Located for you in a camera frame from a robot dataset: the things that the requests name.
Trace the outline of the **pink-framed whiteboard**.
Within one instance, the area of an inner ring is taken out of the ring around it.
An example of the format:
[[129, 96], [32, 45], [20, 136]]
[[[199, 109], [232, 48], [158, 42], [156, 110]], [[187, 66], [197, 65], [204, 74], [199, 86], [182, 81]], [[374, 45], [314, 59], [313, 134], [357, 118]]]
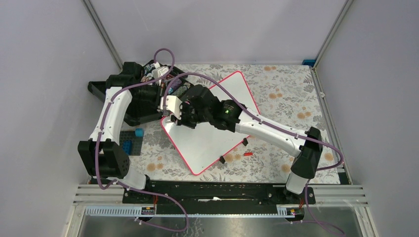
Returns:
[[[235, 71], [219, 84], [250, 111], [260, 113], [249, 85], [240, 71]], [[197, 176], [219, 161], [221, 156], [238, 146], [247, 135], [218, 130], [209, 123], [199, 123], [194, 129], [177, 126], [170, 118], [160, 120], [162, 129], [184, 160], [190, 172]]]

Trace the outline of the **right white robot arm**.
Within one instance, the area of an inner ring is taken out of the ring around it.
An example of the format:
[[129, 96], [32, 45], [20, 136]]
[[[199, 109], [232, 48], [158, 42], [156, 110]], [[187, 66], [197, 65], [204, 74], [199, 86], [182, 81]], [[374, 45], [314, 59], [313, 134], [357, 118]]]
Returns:
[[196, 85], [186, 92], [185, 101], [176, 99], [167, 109], [177, 125], [194, 129], [206, 122], [218, 130], [254, 136], [287, 152], [294, 161], [283, 196], [287, 202], [298, 202], [318, 168], [324, 146], [320, 130], [282, 125], [252, 111], [230, 93], [227, 95], [229, 99], [220, 100], [207, 87]]

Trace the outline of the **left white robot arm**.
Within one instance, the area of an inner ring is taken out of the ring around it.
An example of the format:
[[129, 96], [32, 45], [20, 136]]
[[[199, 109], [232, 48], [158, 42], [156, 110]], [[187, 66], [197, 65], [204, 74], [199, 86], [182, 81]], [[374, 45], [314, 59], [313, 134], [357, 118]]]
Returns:
[[136, 126], [159, 120], [161, 95], [165, 77], [172, 67], [157, 61], [146, 67], [135, 62], [124, 62], [122, 71], [105, 81], [91, 81], [88, 89], [101, 94], [104, 105], [90, 137], [78, 144], [78, 152], [90, 176], [103, 190], [118, 184], [135, 190], [134, 196], [142, 203], [153, 198], [147, 186], [148, 176], [130, 168], [130, 159], [120, 144], [122, 124]]

